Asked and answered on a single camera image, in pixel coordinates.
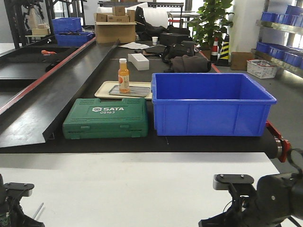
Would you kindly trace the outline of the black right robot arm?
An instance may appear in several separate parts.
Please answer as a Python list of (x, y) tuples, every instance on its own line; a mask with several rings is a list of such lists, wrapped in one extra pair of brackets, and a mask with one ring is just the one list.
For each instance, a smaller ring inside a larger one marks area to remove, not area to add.
[(231, 206), (208, 219), (200, 227), (279, 227), (288, 219), (296, 227), (303, 218), (303, 169), (296, 164), (292, 154), (302, 154), (301, 149), (287, 152), (287, 161), (295, 173), (265, 175), (253, 187), (250, 175), (218, 174), (213, 177), (215, 190), (227, 190), (232, 197)]

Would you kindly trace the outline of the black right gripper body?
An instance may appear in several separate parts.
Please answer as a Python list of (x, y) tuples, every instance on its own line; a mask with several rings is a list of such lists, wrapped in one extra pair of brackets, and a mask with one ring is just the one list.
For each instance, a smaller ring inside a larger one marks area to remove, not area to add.
[(232, 205), (226, 212), (200, 220), (200, 227), (277, 227), (291, 217), (289, 212), (257, 204), (257, 190), (252, 186), (229, 186), (228, 191)]

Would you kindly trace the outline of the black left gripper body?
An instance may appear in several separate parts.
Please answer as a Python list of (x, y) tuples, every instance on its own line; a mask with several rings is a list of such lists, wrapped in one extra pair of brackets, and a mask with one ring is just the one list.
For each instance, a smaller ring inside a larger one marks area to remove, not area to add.
[(21, 198), (7, 195), (3, 178), (0, 179), (0, 225), (2, 227), (43, 227), (44, 223), (24, 214)]

